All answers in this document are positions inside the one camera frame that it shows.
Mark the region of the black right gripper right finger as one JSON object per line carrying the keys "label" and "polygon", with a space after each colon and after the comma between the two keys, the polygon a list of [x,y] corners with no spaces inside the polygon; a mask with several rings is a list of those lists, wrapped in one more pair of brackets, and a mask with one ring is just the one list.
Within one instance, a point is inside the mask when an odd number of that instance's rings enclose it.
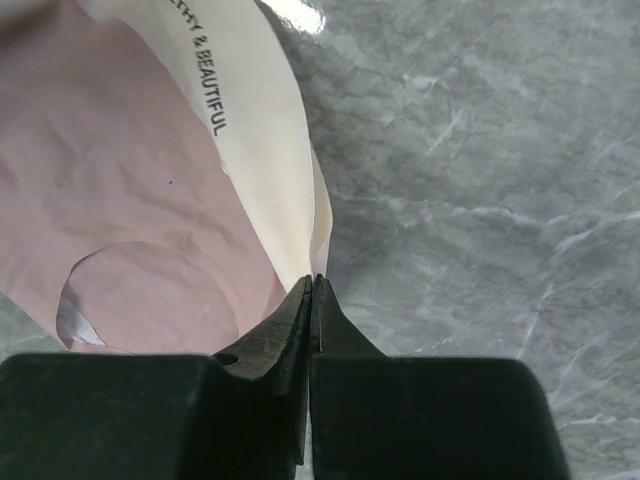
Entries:
{"label": "black right gripper right finger", "polygon": [[311,307],[318,479],[567,479],[546,395],[522,362],[390,357],[317,278]]}

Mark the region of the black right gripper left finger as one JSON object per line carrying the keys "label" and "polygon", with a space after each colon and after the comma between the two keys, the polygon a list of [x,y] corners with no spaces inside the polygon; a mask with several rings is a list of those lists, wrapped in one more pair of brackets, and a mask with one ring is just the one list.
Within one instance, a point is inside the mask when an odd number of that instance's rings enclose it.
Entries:
{"label": "black right gripper left finger", "polygon": [[19,354],[1,366],[5,479],[292,479],[310,277],[211,356]]}

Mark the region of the pink and cream underwear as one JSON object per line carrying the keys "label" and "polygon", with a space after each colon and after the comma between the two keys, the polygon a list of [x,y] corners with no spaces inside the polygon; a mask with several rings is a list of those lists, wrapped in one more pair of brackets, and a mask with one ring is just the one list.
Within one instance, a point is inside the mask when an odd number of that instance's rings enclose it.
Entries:
{"label": "pink and cream underwear", "polygon": [[252,1],[1,5],[1,291],[67,349],[213,354],[328,263],[332,210]]}

